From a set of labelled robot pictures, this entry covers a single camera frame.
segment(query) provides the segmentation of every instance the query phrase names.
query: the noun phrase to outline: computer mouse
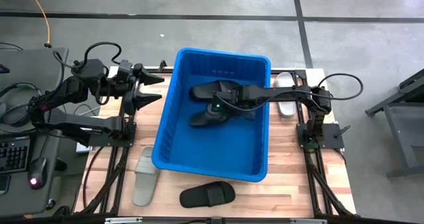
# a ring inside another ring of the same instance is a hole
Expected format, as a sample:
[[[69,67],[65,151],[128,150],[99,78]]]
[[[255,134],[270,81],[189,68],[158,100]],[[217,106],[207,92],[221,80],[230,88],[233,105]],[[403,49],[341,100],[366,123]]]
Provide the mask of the computer mouse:
[[[47,159],[37,158],[30,163],[28,169],[28,183],[34,190],[39,190],[47,182]]]

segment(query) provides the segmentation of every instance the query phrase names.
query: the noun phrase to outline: orange cable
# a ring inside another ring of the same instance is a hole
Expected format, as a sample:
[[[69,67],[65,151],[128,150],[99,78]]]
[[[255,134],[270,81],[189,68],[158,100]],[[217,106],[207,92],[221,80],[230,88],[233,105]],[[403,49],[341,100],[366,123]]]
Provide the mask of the orange cable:
[[[41,4],[38,2],[38,0],[35,0],[35,2],[37,3],[38,7],[40,8],[41,13],[44,16],[44,20],[46,21],[46,25],[47,25],[47,44],[50,44],[50,26],[48,25],[46,13],[44,12],[44,9],[42,9]]]

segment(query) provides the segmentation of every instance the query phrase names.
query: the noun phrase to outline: blue storage crate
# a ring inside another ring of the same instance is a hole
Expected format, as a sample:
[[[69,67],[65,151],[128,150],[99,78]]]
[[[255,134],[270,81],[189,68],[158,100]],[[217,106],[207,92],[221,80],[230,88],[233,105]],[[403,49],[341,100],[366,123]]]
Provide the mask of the blue storage crate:
[[[207,104],[189,98],[191,87],[218,79],[270,87],[267,57],[197,48],[181,49],[154,143],[153,164],[161,169],[259,182],[268,169],[269,105],[254,121],[232,118],[216,127],[193,128],[190,117]]]

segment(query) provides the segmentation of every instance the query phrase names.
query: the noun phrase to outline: wooden tabletop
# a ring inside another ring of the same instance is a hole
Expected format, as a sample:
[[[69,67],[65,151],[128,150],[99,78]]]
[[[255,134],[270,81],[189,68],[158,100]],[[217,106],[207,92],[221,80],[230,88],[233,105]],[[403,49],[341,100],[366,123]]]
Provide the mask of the wooden tabletop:
[[[280,117],[276,104],[270,104],[270,137],[268,154],[268,175],[261,182],[243,182],[161,170],[150,205],[139,207],[133,203],[135,184],[134,169],[146,146],[153,146],[162,116],[171,75],[161,75],[165,82],[142,87],[146,93],[160,93],[163,98],[147,105],[137,112],[136,141],[131,148],[125,181],[122,190],[120,216],[175,216],[175,217],[312,217],[311,197],[306,175],[303,151],[298,147],[295,126],[297,115],[291,119]],[[309,85],[317,85],[324,78],[322,69],[307,69]],[[120,100],[110,100],[102,106],[100,117],[118,115]],[[333,114],[326,116],[325,122],[334,121]],[[87,167],[94,154],[92,151]],[[87,202],[94,198],[106,177],[111,149],[104,148],[94,162],[87,183]],[[322,150],[327,182],[343,205],[355,212],[345,164],[340,154],[334,150]],[[186,209],[180,205],[180,193],[188,188],[224,180],[236,191],[236,199],[226,205]],[[321,188],[316,183],[321,209],[324,211]],[[113,186],[109,198],[109,209],[114,198]],[[82,192],[79,192],[76,211],[81,210]]]

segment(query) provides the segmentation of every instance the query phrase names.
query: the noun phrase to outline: slipper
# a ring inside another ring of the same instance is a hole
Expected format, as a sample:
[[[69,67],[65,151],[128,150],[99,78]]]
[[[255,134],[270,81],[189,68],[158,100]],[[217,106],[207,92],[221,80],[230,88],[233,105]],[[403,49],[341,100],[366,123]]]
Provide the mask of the slipper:
[[[134,196],[132,197],[132,202],[135,205],[148,205],[153,197],[159,169],[153,165],[152,151],[152,147],[144,148],[135,168],[136,179]]]
[[[274,87],[291,87],[293,85],[293,77],[288,72],[278,74],[274,81]],[[296,102],[278,102],[277,108],[282,117],[290,118],[296,113]]]

